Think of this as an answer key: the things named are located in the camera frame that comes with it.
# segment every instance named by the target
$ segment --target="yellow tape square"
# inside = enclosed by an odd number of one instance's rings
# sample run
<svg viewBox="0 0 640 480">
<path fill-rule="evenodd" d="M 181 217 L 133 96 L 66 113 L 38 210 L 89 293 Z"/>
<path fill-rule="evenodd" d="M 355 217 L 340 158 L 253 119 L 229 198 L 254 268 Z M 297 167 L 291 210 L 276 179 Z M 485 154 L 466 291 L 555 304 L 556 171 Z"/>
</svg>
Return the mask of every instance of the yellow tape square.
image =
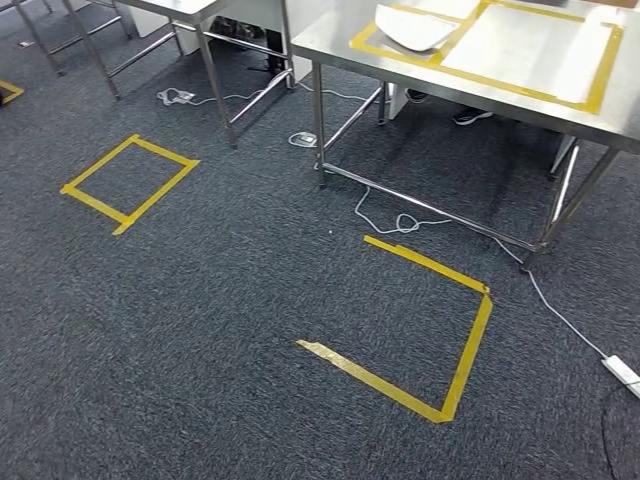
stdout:
<svg viewBox="0 0 640 480">
<path fill-rule="evenodd" d="M 321 358 L 328 360 L 343 371 L 369 385 L 371 388 L 426 418 L 427 420 L 430 420 L 433 423 L 451 422 L 456 414 L 458 402 L 460 402 L 460 399 L 462 397 L 464 386 L 466 384 L 469 374 L 471 371 L 471 366 L 473 365 L 473 361 L 475 359 L 475 354 L 480 346 L 480 341 L 482 340 L 482 335 L 485 333 L 485 328 L 489 320 L 489 315 L 491 314 L 491 310 L 493 309 L 493 303 L 489 297 L 488 287 L 483 285 L 478 280 L 474 280 L 463 273 L 456 272 L 455 270 L 449 267 L 446 267 L 430 258 L 424 257 L 419 253 L 400 245 L 392 246 L 368 235 L 365 236 L 365 241 L 371 245 L 386 250 L 387 252 L 395 253 L 395 255 L 433 270 L 482 295 L 480 306 L 478 308 L 478 312 L 475 315 L 475 319 L 473 321 L 473 325 L 471 327 L 471 331 L 469 332 L 469 337 L 467 337 L 466 343 L 463 349 L 462 355 L 460 355 L 458 365 L 454 374 L 453 380 L 451 380 L 451 383 L 449 386 L 449 390 L 447 392 L 446 397 L 445 397 L 445 402 L 442 404 L 442 407 L 438 410 L 430 405 L 427 405 L 418 398 L 402 391 L 395 385 L 387 382 L 386 380 L 365 370 L 321 343 L 311 343 L 306 340 L 298 340 L 297 343 Z"/>
<path fill-rule="evenodd" d="M 11 84 L 9 82 L 5 82 L 4 80 L 0 80 L 0 88 L 7 90 L 8 92 L 9 92 L 11 94 L 11 95 L 8 95 L 8 96 L 3 98 L 2 99 L 2 105 L 6 105 L 6 104 L 11 102 L 11 100 L 15 99 L 16 97 L 19 97 L 19 96 L 22 95 L 23 93 L 24 93 L 23 88 L 17 87 L 15 85 Z"/>
<path fill-rule="evenodd" d="M 181 170 L 178 173 L 171 177 L 167 183 L 162 185 L 159 189 L 158 189 L 153 195 L 149 197 L 145 200 L 142 205 L 134 210 L 133 213 L 130 215 L 127 215 L 118 210 L 116 210 L 113 207 L 110 207 L 101 200 L 98 200 L 97 198 L 92 197 L 89 194 L 85 193 L 78 188 L 78 185 L 86 180 L 90 175 L 92 175 L 99 169 L 105 166 L 109 160 L 112 160 L 115 158 L 118 154 L 122 153 L 125 148 L 130 145 L 137 145 L 139 147 L 143 148 L 145 150 L 148 150 L 152 153 L 155 153 L 156 155 L 159 155 L 161 157 L 164 157 L 168 160 L 172 160 L 174 162 L 179 163 L 183 166 Z M 91 165 L 91 167 L 85 170 L 80 175 L 74 178 L 69 183 L 67 183 L 60 189 L 60 193 L 63 195 L 71 195 L 77 200 L 79 200 L 82 203 L 87 204 L 91 208 L 94 208 L 99 212 L 103 213 L 108 217 L 112 218 L 116 222 L 120 223 L 120 226 L 116 228 L 113 235 L 121 235 L 124 233 L 128 228 L 133 225 L 136 220 L 140 218 L 144 212 L 151 208 L 154 203 L 159 200 L 161 197 L 168 192 L 171 188 L 174 187 L 177 183 L 182 180 L 185 175 L 194 169 L 196 165 L 200 163 L 198 160 L 191 160 L 189 158 L 183 157 L 182 155 L 178 155 L 177 153 L 174 153 L 151 142 L 147 142 L 146 140 L 143 140 L 140 137 L 140 135 L 135 134 L 131 135 L 131 137 L 125 140 L 124 142 L 118 145 L 113 150 L 107 153 L 103 158 L 98 160 L 97 162 Z"/>
<path fill-rule="evenodd" d="M 356 50 L 360 50 L 362 52 L 371 53 L 373 55 L 377 55 L 386 58 L 391 58 L 393 60 L 398 60 L 405 63 L 409 63 L 411 65 L 417 65 L 420 67 L 429 68 L 431 70 L 436 70 L 438 72 L 447 73 L 449 75 L 453 75 L 459 78 L 463 78 L 466 80 L 474 81 L 477 83 L 481 83 L 483 85 L 488 85 L 494 88 L 500 88 L 501 90 L 506 90 L 512 93 L 517 93 L 519 95 L 524 95 L 527 97 L 535 98 L 537 100 L 543 100 L 549 103 L 555 103 L 558 105 L 562 105 L 565 107 L 573 108 L 575 110 L 580 110 L 587 113 L 597 114 L 600 111 L 600 107 L 602 105 L 602 100 L 605 98 L 605 92 L 607 87 L 607 83 L 609 81 L 609 77 L 611 74 L 611 70 L 613 70 L 614 63 L 615 62 L 616 57 L 617 56 L 618 49 L 620 48 L 620 43 L 622 42 L 623 35 L 624 33 L 624 28 L 614 25 L 611 23 L 605 23 L 602 22 L 601 25 L 610 28 L 611 30 L 609 39 L 605 48 L 604 54 L 602 58 L 600 60 L 600 63 L 598 65 L 595 75 L 593 78 L 589 92 L 587 93 L 586 100 L 584 102 L 570 102 L 566 100 L 562 100 L 558 98 L 555 95 L 552 95 L 546 92 L 534 90 L 531 88 L 522 87 L 519 85 L 515 85 L 500 80 L 496 80 L 490 77 L 466 72 L 464 70 L 460 70 L 456 68 L 451 68 L 443 65 L 442 62 L 451 52 L 454 48 L 455 48 L 460 40 L 463 39 L 472 26 L 473 26 L 475 22 L 477 22 L 488 6 L 490 5 L 497 5 L 504 8 L 512 8 L 515 10 L 521 10 L 528 13 L 533 13 L 537 15 L 545 15 L 549 17 L 554 17 L 562 20 L 566 20 L 570 22 L 585 22 L 585 18 L 579 17 L 576 15 L 569 15 L 562 12 L 556 12 L 552 10 L 546 10 L 543 8 L 537 8 L 537 7 L 530 7 L 528 5 L 521 5 L 516 3 L 511 3 L 503 0 L 481 0 L 477 7 L 475 7 L 472 12 L 471 12 L 466 19 L 460 18 L 454 18 L 454 17 L 448 17 L 446 15 L 442 15 L 434 12 L 428 12 L 425 10 L 420 10 L 413 7 L 406 7 L 399 4 L 392 4 L 391 5 L 393 8 L 396 8 L 398 10 L 405 10 L 410 11 L 412 13 L 417 13 L 421 15 L 431 15 L 438 18 L 443 18 L 445 20 L 460 23 L 460 26 L 455 30 L 453 34 L 451 34 L 446 42 L 445 42 L 442 47 L 438 49 L 436 53 L 434 53 L 430 56 L 419 56 L 419 55 L 407 55 L 405 53 L 386 50 L 384 48 L 376 47 L 373 45 L 370 45 L 367 43 L 372 35 L 377 31 L 377 27 L 375 22 L 371 22 L 369 25 L 366 26 L 362 32 L 355 35 L 349 42 L 351 48 L 354 48 Z"/>
</svg>

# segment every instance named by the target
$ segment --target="yellow tape marking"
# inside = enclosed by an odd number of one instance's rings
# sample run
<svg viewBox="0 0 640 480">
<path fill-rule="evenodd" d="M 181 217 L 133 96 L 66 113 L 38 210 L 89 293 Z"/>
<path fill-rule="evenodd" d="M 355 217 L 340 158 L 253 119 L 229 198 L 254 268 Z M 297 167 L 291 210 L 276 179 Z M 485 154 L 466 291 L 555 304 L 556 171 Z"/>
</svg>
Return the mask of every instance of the yellow tape marking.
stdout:
<svg viewBox="0 0 640 480">
<path fill-rule="evenodd" d="M 482 340 L 482 336 L 485 334 L 485 327 L 489 321 L 489 315 L 491 314 L 493 308 L 494 303 L 491 302 L 491 299 L 488 295 L 485 294 L 482 296 L 482 301 L 480 302 L 480 308 L 478 309 L 475 320 L 473 321 L 473 326 L 471 327 L 471 332 L 469 334 L 469 338 L 466 340 L 466 344 L 464 346 L 462 355 L 460 355 L 457 368 L 456 368 L 456 373 L 454 374 L 454 380 L 451 382 L 449 391 L 447 392 L 447 396 L 445 398 L 445 403 L 442 405 L 442 415 L 445 418 L 453 420 L 456 414 L 458 402 L 462 398 L 462 392 L 464 390 L 464 386 L 466 385 L 467 379 L 469 379 L 471 367 L 473 365 L 473 361 L 475 360 L 475 354 L 478 353 L 478 349 L 480 347 L 480 341 Z"/>
<path fill-rule="evenodd" d="M 454 23 L 462 23 L 464 21 L 463 18 L 457 18 L 457 17 L 450 17 L 448 15 L 444 15 L 442 13 L 435 13 L 435 12 L 427 12 L 426 10 L 420 10 L 419 8 L 409 7 L 408 5 L 402 5 L 400 3 L 392 3 L 389 7 L 395 8 L 396 10 L 402 10 L 405 12 L 411 12 L 411 13 L 417 13 L 418 15 L 430 15 L 432 17 L 442 18 L 442 20 L 446 20 L 448 22 L 454 22 Z"/>
<path fill-rule="evenodd" d="M 473 365 L 473 361 L 475 359 L 475 354 L 478 353 L 478 349 L 480 347 L 480 342 L 482 340 L 482 336 L 485 333 L 485 328 L 487 326 L 487 322 L 489 320 L 489 316 L 491 314 L 491 310 L 493 309 L 493 302 L 491 302 L 491 299 L 489 298 L 488 295 L 488 287 L 482 284 L 482 282 L 478 282 L 478 280 L 474 280 L 472 278 L 467 277 L 466 275 L 456 272 L 455 270 L 449 267 L 446 267 L 400 245 L 394 247 L 369 235 L 365 235 L 365 241 L 387 252 L 395 253 L 395 255 L 399 255 L 401 257 L 406 258 L 407 260 L 418 263 L 482 294 L 482 300 L 480 302 L 480 307 L 478 309 L 478 313 L 475 315 L 475 319 L 473 321 L 473 325 L 471 327 L 471 331 L 469 332 L 462 355 L 460 355 L 460 358 L 458 361 L 456 372 L 454 374 L 454 379 L 449 386 L 449 390 L 447 392 L 447 396 L 445 398 L 442 408 L 441 410 L 437 410 L 427 405 L 421 400 L 401 390 L 395 385 L 387 382 L 386 380 L 365 370 L 321 343 L 310 343 L 306 340 L 298 340 L 297 343 L 319 357 L 328 360 L 341 370 L 343 370 L 352 377 L 355 377 L 362 382 L 366 383 L 371 388 L 383 393 L 387 397 L 395 400 L 396 402 L 413 410 L 419 415 L 422 415 L 427 420 L 430 420 L 433 423 L 451 422 L 456 414 L 456 409 L 462 397 L 463 391 L 464 390 L 465 385 L 466 385 L 466 381 L 469 379 L 471 367 Z"/>
<path fill-rule="evenodd" d="M 399 388 L 392 385 L 386 380 L 378 377 L 377 375 L 374 375 L 371 372 L 368 370 L 365 370 L 364 368 L 357 365 L 355 363 L 352 362 L 351 360 L 348 360 L 344 358 L 338 353 L 336 353 L 333 350 L 325 347 L 322 343 L 310 343 L 305 340 L 298 340 L 296 343 L 301 347 L 304 347 L 307 350 L 313 352 L 318 357 L 324 358 L 325 360 L 328 360 L 334 365 L 340 368 L 340 370 L 343 370 L 351 376 L 355 377 L 362 382 L 366 383 L 367 385 L 377 390 L 380 393 L 383 393 L 387 397 L 395 400 L 398 403 L 401 403 L 405 405 L 405 407 L 413 410 L 418 415 L 422 415 L 423 417 L 431 420 L 434 423 L 442 423 L 447 422 L 450 419 L 445 418 L 442 412 L 436 410 L 433 407 L 430 407 L 426 403 L 423 403 L 420 400 L 418 400 L 413 395 L 409 395 L 407 392 L 400 390 Z"/>
<path fill-rule="evenodd" d="M 82 192 L 82 191 L 77 188 L 78 185 L 86 180 L 90 175 L 92 175 L 92 174 L 97 172 L 100 168 L 102 168 L 104 165 L 106 165 L 109 160 L 112 160 L 113 158 L 115 158 L 118 154 L 122 153 L 125 148 L 127 148 L 130 145 L 133 145 L 133 144 L 138 145 L 141 148 L 144 148 L 146 150 L 149 150 L 152 153 L 155 153 L 156 155 L 160 155 L 162 157 L 165 157 L 165 158 L 167 158 L 168 160 L 173 160 L 174 162 L 177 162 L 177 163 L 182 165 L 183 168 L 180 169 L 180 171 L 179 171 L 178 173 L 171 177 L 168 182 L 160 187 L 158 191 L 156 191 L 153 195 L 146 199 L 144 203 L 143 203 L 140 207 L 137 208 L 136 210 L 134 210 L 131 215 L 127 215 L 127 214 L 118 211 L 118 210 L 116 210 L 113 207 L 110 207 L 110 206 L 109 206 L 109 205 L 107 205 L 107 204 L 106 204 L 106 203 L 104 203 L 101 200 L 98 200 L 97 198 L 92 197 L 91 195 Z M 78 199 L 78 200 L 79 200 L 82 203 L 85 203 L 85 204 L 88 205 L 91 208 L 96 209 L 96 210 L 97 210 L 100 213 L 103 213 L 104 215 L 112 218 L 112 219 L 115 220 L 116 222 L 120 223 L 120 226 L 116 228 L 113 232 L 113 235 L 121 235 L 121 234 L 124 233 L 125 230 L 127 230 L 128 228 L 133 225 L 136 220 L 140 218 L 142 214 L 149 210 L 153 204 L 155 204 L 155 202 L 157 202 L 158 200 L 162 198 L 163 195 L 166 194 L 167 192 L 168 192 L 171 188 L 174 187 L 177 183 L 178 183 L 179 181 L 184 178 L 185 175 L 190 172 L 191 170 L 193 170 L 198 163 L 200 163 L 200 162 L 198 161 L 198 160 L 191 160 L 191 159 L 189 159 L 189 158 L 183 157 L 182 155 L 178 155 L 177 153 L 174 153 L 174 152 L 171 152 L 170 150 L 167 150 L 165 148 L 162 148 L 162 147 L 153 144 L 153 143 L 147 142 L 146 140 L 143 140 L 143 139 L 140 138 L 140 135 L 136 134 L 136 135 L 131 135 L 131 137 L 125 140 L 124 142 L 121 143 L 120 145 L 118 145 L 117 147 L 114 148 L 113 150 L 111 150 L 110 152 L 109 152 L 106 155 L 103 156 L 103 158 L 98 160 L 97 162 L 91 165 L 91 167 L 88 168 L 87 170 L 81 173 L 78 177 L 75 177 L 75 179 L 72 180 L 71 182 L 69 182 L 66 185 L 64 185 L 60 190 L 60 193 L 66 194 L 66 195 L 70 195 L 72 197 L 76 198 L 76 199 Z"/>
<path fill-rule="evenodd" d="M 555 97 L 555 95 L 552 95 L 546 92 L 542 92 L 540 90 L 534 90 L 527 87 L 521 87 L 518 85 L 514 85 L 507 82 L 503 82 L 500 80 L 496 80 L 494 78 L 485 77 L 482 75 L 478 75 L 475 73 L 466 72 L 463 70 L 457 70 L 454 68 L 450 68 L 442 65 L 442 62 L 451 53 L 456 45 L 457 45 L 462 38 L 466 34 L 474 23 L 475 23 L 480 16 L 484 13 L 487 7 L 490 5 L 497 5 L 500 7 L 506 8 L 512 8 L 515 10 L 522 10 L 525 12 L 534 13 L 537 15 L 545 15 L 548 17 L 553 18 L 559 18 L 562 20 L 568 20 L 571 22 L 580 22 L 583 23 L 586 19 L 583 17 L 578 17 L 576 15 L 569 15 L 566 13 L 562 12 L 555 12 L 552 10 L 545 10 L 542 8 L 535 8 L 535 7 L 529 7 L 526 5 L 520 5 L 511 2 L 506 2 L 503 0 L 482 0 L 475 9 L 474 9 L 471 14 L 469 15 L 466 19 L 462 22 L 462 24 L 458 27 L 457 30 L 451 34 L 442 48 L 440 48 L 438 52 L 431 55 L 428 59 L 417 57 L 417 56 L 409 56 L 399 52 L 394 52 L 390 50 L 385 50 L 383 48 L 380 47 L 374 47 L 371 45 L 367 44 L 367 41 L 371 37 L 374 33 L 376 32 L 377 27 L 376 27 L 375 22 L 371 22 L 369 25 L 367 25 L 362 32 L 353 37 L 349 44 L 352 48 L 360 50 L 362 52 L 370 53 L 372 55 L 377 55 L 382 57 L 390 58 L 392 60 L 398 60 L 401 62 L 408 63 L 411 65 L 416 65 L 419 67 L 429 68 L 431 70 L 435 70 L 442 73 L 447 73 L 449 75 L 453 75 L 459 78 L 463 78 L 465 80 L 469 80 L 476 83 L 481 83 L 483 85 L 488 85 L 494 88 L 500 88 L 501 90 L 505 90 L 512 93 L 516 93 L 518 95 L 524 95 L 527 97 L 531 97 L 537 100 L 542 100 L 545 102 L 555 103 L 558 105 L 562 105 L 565 107 L 573 108 L 575 110 L 580 110 L 586 113 L 592 113 L 597 114 L 600 111 L 600 107 L 602 106 L 602 101 L 605 98 L 605 93 L 606 91 L 606 87 L 608 82 L 609 81 L 609 77 L 611 76 L 611 70 L 613 69 L 614 63 L 615 62 L 616 57 L 617 56 L 618 49 L 620 48 L 620 42 L 622 41 L 622 37 L 624 34 L 624 28 L 620 27 L 619 25 L 615 25 L 612 23 L 603 22 L 601 23 L 602 26 L 608 27 L 611 29 L 611 34 L 609 37 L 607 46 L 605 48 L 605 52 L 602 55 L 602 58 L 600 61 L 598 69 L 594 76 L 593 83 L 591 85 L 589 93 L 587 94 L 587 98 L 584 102 L 568 102 L 566 100 L 559 99 Z M 391 5 L 394 8 L 399 8 L 397 4 Z M 428 12 L 424 10 L 419 10 L 416 8 L 411 7 L 402 7 L 399 8 L 401 10 L 408 10 L 414 13 L 422 13 L 423 15 L 432 15 L 436 17 L 442 17 L 440 14 L 436 14 L 434 12 Z M 456 21 L 456 19 L 451 17 L 450 20 Z"/>
<path fill-rule="evenodd" d="M 5 82 L 4 80 L 0 80 L 0 88 L 4 88 L 5 90 L 7 90 L 8 92 L 11 93 L 11 95 L 8 95 L 2 99 L 2 105 L 6 105 L 11 102 L 11 100 L 14 100 L 14 98 L 19 97 L 24 93 L 23 88 L 17 87 L 14 84 Z"/>
</svg>

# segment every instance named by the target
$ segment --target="shoe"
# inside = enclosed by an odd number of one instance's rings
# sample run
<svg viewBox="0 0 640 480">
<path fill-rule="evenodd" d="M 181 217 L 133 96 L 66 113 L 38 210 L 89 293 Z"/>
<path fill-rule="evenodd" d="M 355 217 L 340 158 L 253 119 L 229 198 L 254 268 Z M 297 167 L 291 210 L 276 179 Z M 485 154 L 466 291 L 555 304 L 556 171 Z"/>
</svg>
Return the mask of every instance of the shoe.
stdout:
<svg viewBox="0 0 640 480">
<path fill-rule="evenodd" d="M 485 110 L 480 110 L 479 108 L 465 108 L 464 110 L 454 115 L 453 120 L 456 125 L 471 125 L 475 120 L 480 118 L 489 118 L 493 117 L 494 114 L 491 112 L 487 112 Z"/>
<path fill-rule="evenodd" d="M 411 90 L 411 88 L 405 90 L 405 95 L 409 99 L 411 103 L 422 103 L 426 100 L 426 97 L 429 95 L 423 92 L 419 92 L 417 90 Z"/>
</svg>

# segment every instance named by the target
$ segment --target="person's foot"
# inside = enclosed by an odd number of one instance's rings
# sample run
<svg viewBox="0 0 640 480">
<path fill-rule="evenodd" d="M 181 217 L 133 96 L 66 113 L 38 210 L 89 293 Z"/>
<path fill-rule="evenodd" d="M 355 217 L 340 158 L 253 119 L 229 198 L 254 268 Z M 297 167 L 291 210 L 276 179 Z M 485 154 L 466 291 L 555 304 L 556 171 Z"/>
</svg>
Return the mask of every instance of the person's foot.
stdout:
<svg viewBox="0 0 640 480">
<path fill-rule="evenodd" d="M 411 90 L 411 88 L 405 90 L 405 95 L 406 95 L 411 103 L 422 103 L 429 96 L 426 93 L 419 92 L 417 90 Z"/>
<path fill-rule="evenodd" d="M 454 115 L 453 120 L 456 125 L 471 125 L 475 120 L 479 120 L 481 118 L 489 118 L 494 116 L 491 112 L 487 112 L 485 110 L 480 110 L 479 108 L 465 108 L 464 110 Z"/>
</svg>

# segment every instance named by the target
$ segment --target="power strip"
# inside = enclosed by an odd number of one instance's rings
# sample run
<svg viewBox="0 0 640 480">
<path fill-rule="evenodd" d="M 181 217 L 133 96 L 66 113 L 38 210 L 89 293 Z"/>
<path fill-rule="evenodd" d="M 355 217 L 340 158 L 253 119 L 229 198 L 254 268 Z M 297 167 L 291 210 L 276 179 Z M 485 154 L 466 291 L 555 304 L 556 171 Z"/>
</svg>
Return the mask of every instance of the power strip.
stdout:
<svg viewBox="0 0 640 480">
<path fill-rule="evenodd" d="M 602 365 L 605 365 L 607 367 L 607 370 L 625 384 L 632 394 L 640 398 L 640 377 L 630 369 L 627 364 L 620 360 L 617 355 L 611 355 L 611 357 L 602 360 Z"/>
</svg>

